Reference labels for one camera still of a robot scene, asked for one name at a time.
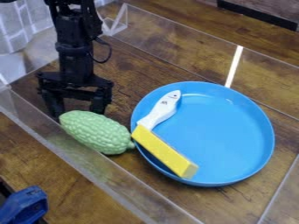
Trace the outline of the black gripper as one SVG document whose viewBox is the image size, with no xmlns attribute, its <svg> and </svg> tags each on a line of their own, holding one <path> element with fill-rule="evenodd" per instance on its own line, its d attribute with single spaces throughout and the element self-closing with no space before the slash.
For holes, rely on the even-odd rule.
<svg viewBox="0 0 299 224">
<path fill-rule="evenodd" d="M 63 98 L 90 101 L 89 110 L 103 114 L 111 102 L 113 82 L 93 73 L 93 45 L 55 44 L 59 70 L 38 72 L 37 93 L 41 95 L 50 117 L 57 118 L 65 111 Z"/>
</svg>

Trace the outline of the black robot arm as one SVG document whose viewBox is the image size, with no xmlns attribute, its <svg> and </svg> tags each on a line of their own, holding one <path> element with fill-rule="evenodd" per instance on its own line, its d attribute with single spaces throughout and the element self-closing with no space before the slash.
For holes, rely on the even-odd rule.
<svg viewBox="0 0 299 224">
<path fill-rule="evenodd" d="M 111 101 L 110 80 L 97 77 L 93 63 L 106 63 L 110 44 L 98 38 L 102 22 L 93 0 L 43 0 L 57 34 L 54 49 L 59 71 L 38 72 L 37 93 L 43 99 L 50 117 L 58 120 L 65 112 L 63 99 L 90 102 L 89 111 L 103 114 Z"/>
</svg>

